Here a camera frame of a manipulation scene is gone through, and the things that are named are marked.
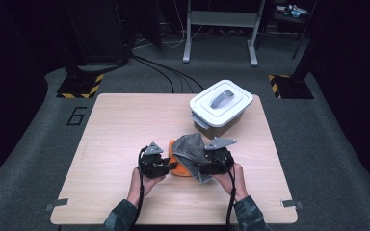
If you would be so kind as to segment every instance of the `person's arm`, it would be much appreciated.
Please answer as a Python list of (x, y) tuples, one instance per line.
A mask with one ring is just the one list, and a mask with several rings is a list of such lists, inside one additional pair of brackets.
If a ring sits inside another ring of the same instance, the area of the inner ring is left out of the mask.
[[(165, 179), (165, 175), (156, 178), (143, 176), (144, 197), (149, 195), (152, 188)], [(140, 172), (134, 168), (131, 176), (130, 190), (127, 199), (123, 199), (104, 221), (100, 230), (104, 231), (128, 231), (137, 213), (137, 206), (140, 201)]]
[[(254, 203), (251, 196), (246, 190), (245, 177), (241, 165), (235, 163), (231, 173), (234, 172), (235, 178), (235, 203), (233, 205), (235, 214), (240, 226), (240, 230), (244, 231), (270, 231), (269, 225), (264, 221), (263, 214), (257, 205)], [(212, 175), (230, 195), (233, 189), (229, 174)]]

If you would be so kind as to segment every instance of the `wooden table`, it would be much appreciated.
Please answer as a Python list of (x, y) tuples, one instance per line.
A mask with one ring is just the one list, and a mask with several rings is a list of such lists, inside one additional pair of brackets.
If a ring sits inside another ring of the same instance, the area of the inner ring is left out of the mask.
[[(153, 141), (168, 157), (170, 140), (198, 132), (190, 118), (194, 94), (98, 95), (59, 195), (67, 205), (54, 208), (54, 224), (100, 224), (128, 194), (140, 149)], [(295, 208), (258, 96), (241, 120), (222, 138), (237, 143), (227, 149), (244, 167), (248, 193), (268, 223), (293, 223)], [(229, 195), (212, 179), (167, 175), (144, 200), (137, 224), (225, 224)], [(234, 211), (232, 223), (237, 223)]]

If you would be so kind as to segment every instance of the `patterned sleeve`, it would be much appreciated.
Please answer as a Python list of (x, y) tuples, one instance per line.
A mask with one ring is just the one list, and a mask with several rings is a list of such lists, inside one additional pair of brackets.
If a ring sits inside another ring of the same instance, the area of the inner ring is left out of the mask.
[(137, 213), (137, 208), (123, 199), (114, 208), (101, 226), (100, 231), (128, 231)]
[(233, 205), (239, 223), (243, 231), (271, 231), (272, 229), (264, 221), (263, 213), (254, 203), (251, 196), (236, 202)]

